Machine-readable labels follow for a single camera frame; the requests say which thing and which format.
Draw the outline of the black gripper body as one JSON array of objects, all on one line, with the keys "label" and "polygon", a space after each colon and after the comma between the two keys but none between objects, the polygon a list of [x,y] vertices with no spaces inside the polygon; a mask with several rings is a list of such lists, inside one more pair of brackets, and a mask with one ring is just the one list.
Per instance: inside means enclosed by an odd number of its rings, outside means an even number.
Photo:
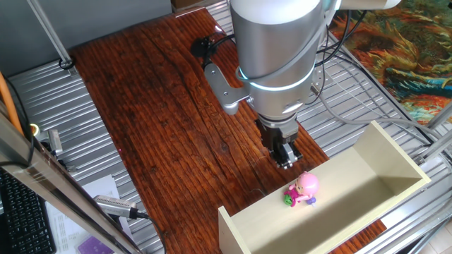
[{"label": "black gripper body", "polygon": [[261,133],[261,141],[269,151],[276,146],[295,142],[298,137],[299,125],[294,118],[284,121],[270,121],[259,118],[255,124]]}]

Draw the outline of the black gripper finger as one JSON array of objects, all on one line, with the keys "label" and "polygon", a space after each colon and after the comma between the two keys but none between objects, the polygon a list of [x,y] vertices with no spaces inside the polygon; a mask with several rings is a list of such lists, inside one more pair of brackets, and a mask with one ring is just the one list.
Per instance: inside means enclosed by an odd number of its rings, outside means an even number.
[{"label": "black gripper finger", "polygon": [[296,148],[294,142],[289,142],[286,144],[286,154],[288,161],[298,161],[303,157],[300,151]]},{"label": "black gripper finger", "polygon": [[276,146],[270,151],[278,168],[289,169],[294,163],[294,152],[289,143]]}]

